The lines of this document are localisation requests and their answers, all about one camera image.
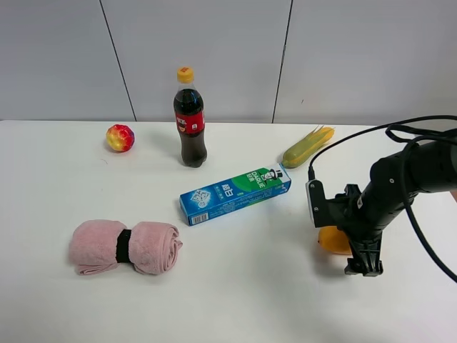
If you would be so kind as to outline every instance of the toy ball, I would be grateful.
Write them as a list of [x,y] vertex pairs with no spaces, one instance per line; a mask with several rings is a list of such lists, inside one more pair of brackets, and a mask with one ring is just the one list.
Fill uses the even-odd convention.
[[127,125],[116,124],[106,132],[106,141],[115,151],[125,152],[135,143],[135,134]]

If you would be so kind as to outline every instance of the dark soda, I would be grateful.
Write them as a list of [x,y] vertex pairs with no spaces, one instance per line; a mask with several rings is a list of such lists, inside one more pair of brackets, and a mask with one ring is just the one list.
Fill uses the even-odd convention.
[[198,168],[206,160],[204,103],[194,86],[194,71],[185,66],[178,69],[179,90],[174,97],[174,112],[181,156],[186,166]]

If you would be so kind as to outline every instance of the yellow corn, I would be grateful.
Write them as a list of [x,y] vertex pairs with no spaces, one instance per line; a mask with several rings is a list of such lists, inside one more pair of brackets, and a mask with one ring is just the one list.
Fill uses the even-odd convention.
[[331,127],[316,127],[298,143],[291,146],[283,155],[282,164],[286,168],[301,166],[312,154],[316,153],[335,133]]

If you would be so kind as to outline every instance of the rolled towel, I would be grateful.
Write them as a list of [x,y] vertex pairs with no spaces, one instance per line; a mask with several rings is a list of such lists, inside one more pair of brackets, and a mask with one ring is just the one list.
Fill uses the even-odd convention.
[[171,269],[182,247],[178,229],[170,224],[141,222],[131,230],[129,256],[135,270],[162,274]]
[[76,228],[69,258],[80,275],[90,275],[131,262],[142,274],[161,274],[176,262],[182,243],[170,224],[138,223],[128,230],[121,222],[89,220]]

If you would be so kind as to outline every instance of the yellow object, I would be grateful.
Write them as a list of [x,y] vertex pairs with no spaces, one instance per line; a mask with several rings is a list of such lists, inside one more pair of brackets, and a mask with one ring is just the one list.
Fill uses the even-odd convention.
[[335,133],[331,127],[316,127],[298,143],[291,146],[283,155],[282,164],[286,168],[301,166],[312,154],[317,152]]
[[178,81],[182,84],[190,84],[194,80],[194,70],[190,66],[178,68]]
[[321,227],[317,242],[328,252],[345,255],[351,254],[348,237],[336,227]]

